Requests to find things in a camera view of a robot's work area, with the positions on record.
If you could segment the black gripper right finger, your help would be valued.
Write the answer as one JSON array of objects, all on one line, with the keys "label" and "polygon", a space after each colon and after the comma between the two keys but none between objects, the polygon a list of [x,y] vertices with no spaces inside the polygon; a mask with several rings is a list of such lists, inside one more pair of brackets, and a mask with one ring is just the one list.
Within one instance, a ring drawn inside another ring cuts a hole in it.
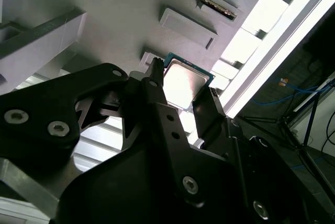
[{"label": "black gripper right finger", "polygon": [[324,223],[325,211],[268,141],[247,139],[214,88],[193,101],[203,149],[219,156],[216,211],[224,223]]}]

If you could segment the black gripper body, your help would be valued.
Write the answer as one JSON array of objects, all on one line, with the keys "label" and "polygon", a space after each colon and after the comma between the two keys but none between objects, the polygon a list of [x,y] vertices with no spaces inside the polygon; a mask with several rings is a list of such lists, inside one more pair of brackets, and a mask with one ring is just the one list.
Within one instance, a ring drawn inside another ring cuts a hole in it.
[{"label": "black gripper body", "polygon": [[245,223],[237,176],[183,135],[146,140],[76,178],[57,223]]}]

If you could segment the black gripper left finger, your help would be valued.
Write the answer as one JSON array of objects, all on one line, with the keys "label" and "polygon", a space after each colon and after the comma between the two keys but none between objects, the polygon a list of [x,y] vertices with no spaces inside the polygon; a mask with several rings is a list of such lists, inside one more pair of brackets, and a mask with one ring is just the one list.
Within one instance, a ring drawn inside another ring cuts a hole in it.
[{"label": "black gripper left finger", "polygon": [[169,135],[186,136],[163,92],[164,63],[153,59],[140,80],[104,63],[1,96],[1,158],[35,182],[60,175],[81,133],[122,119],[123,151]]}]

